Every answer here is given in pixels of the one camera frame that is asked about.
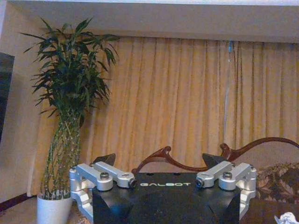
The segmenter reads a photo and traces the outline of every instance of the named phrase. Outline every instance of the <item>baseboard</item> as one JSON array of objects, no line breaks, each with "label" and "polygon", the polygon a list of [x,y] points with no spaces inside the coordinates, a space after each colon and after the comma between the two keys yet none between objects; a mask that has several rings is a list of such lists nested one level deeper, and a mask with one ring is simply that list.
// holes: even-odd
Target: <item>baseboard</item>
[{"label": "baseboard", "polygon": [[25,194],[19,195],[17,197],[11,198],[7,201],[4,201],[4,202],[0,203],[0,212],[4,211],[6,209],[9,209],[9,208],[15,206],[16,204],[26,201],[27,199],[32,198],[32,197],[27,197],[27,194],[25,193]]}]

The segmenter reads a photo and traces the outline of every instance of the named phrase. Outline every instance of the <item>television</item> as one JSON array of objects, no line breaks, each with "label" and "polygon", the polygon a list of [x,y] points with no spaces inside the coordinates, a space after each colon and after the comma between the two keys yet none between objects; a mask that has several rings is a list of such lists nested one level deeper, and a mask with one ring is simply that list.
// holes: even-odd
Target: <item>television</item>
[{"label": "television", "polygon": [[0,142],[4,125],[5,111],[8,100],[14,57],[0,53]]}]

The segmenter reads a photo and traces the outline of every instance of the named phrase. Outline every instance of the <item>curtain fold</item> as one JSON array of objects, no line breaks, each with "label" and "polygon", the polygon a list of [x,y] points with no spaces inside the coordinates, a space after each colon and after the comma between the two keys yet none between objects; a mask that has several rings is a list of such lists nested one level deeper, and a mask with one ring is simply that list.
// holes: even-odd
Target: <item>curtain fold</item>
[{"label": "curtain fold", "polygon": [[299,141],[299,45],[235,42],[224,142]]},{"label": "curtain fold", "polygon": [[[110,100],[86,116],[81,162],[116,153],[115,166],[129,171],[169,145],[174,159],[201,167],[202,153],[220,154],[223,142],[238,148],[266,136],[299,141],[297,44],[234,42],[229,53],[227,41],[124,37],[114,47]],[[42,116],[33,195],[54,125],[55,117]]]}]

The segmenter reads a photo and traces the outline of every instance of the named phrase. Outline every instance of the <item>screw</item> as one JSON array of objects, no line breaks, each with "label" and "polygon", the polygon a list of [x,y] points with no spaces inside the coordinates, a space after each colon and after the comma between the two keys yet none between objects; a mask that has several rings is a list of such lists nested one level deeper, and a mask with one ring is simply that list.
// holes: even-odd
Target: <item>screw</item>
[{"label": "screw", "polygon": [[132,179],[129,183],[130,188],[135,188],[137,185],[137,180],[136,179]]},{"label": "screw", "polygon": [[196,179],[196,187],[202,188],[204,186],[205,182],[202,179]]},{"label": "screw", "polygon": [[223,176],[224,179],[232,179],[233,178],[233,175],[232,175],[231,172],[224,172],[222,174],[222,176]]},{"label": "screw", "polygon": [[100,174],[100,179],[101,180],[107,180],[109,178],[109,173],[103,172]]}]

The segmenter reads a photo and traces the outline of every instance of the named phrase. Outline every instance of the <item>plant pot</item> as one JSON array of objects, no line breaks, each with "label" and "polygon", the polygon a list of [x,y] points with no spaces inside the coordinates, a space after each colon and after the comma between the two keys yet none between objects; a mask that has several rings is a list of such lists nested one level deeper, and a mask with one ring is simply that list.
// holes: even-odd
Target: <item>plant pot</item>
[{"label": "plant pot", "polygon": [[72,199],[45,200],[37,196],[37,224],[66,224]]}]

